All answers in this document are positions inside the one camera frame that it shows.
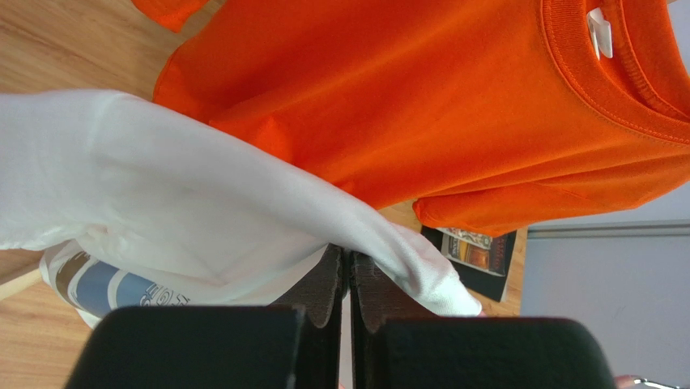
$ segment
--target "wooden stick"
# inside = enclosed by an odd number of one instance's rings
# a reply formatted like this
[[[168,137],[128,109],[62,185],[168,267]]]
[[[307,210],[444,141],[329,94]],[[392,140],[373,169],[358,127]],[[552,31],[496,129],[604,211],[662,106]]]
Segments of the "wooden stick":
[[[38,261],[0,277],[0,301],[40,281]]]

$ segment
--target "book cover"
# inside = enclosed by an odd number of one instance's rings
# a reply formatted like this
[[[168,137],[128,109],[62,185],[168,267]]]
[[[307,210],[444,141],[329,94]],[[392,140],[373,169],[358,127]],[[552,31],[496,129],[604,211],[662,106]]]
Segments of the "book cover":
[[[423,227],[422,235],[424,235],[439,251],[441,251],[444,236],[441,231],[431,229],[429,227]],[[510,261],[513,257],[513,248],[515,246],[516,236],[517,233],[512,232],[492,240],[492,248],[490,251],[494,252],[495,255],[503,256],[506,275],[510,270]],[[505,299],[505,291],[508,284],[507,276],[493,276],[485,271],[480,271],[464,264],[454,261],[450,262],[460,275],[460,280],[465,287],[474,290],[477,293],[483,294],[494,301],[500,302]]]
[[[497,244],[491,251],[444,234],[441,253],[453,262],[473,267],[492,276],[504,277],[505,253],[501,252],[502,246]]]
[[[488,235],[484,235],[482,233],[471,233],[469,231],[465,231],[464,229],[439,228],[438,230],[446,235],[455,237],[458,240],[470,243],[471,245],[481,247],[485,250],[491,249],[491,242],[493,239]]]

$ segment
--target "clothing label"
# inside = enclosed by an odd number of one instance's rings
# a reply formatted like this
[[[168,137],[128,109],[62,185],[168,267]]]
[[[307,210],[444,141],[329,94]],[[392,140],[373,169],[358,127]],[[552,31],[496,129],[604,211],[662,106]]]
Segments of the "clothing label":
[[[601,59],[601,54],[606,58],[613,58],[611,23],[604,19],[601,8],[594,8],[587,13],[587,27],[590,29],[590,38],[597,58]]]

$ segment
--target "orange t-shirt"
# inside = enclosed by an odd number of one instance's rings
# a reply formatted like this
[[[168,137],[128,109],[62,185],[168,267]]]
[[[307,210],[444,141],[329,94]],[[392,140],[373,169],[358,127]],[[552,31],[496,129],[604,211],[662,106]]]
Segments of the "orange t-shirt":
[[[178,30],[203,0],[134,0]],[[594,55],[586,12],[611,22]],[[498,235],[690,179],[665,0],[227,0],[154,102],[432,227]]]

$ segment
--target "wooden floor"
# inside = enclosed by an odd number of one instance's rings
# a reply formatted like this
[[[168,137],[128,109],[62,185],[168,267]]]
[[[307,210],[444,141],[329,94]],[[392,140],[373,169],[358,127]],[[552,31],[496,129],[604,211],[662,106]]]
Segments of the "wooden floor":
[[[169,54],[218,9],[212,0],[173,34],[141,15],[129,0],[2,0],[0,92],[112,88],[150,98]],[[383,210],[419,229],[409,203]],[[489,314],[515,315],[522,287],[524,242],[509,275],[509,297],[485,302]],[[0,251],[0,277],[34,263],[40,253]],[[62,387],[90,330],[46,285],[0,301],[0,387]]]

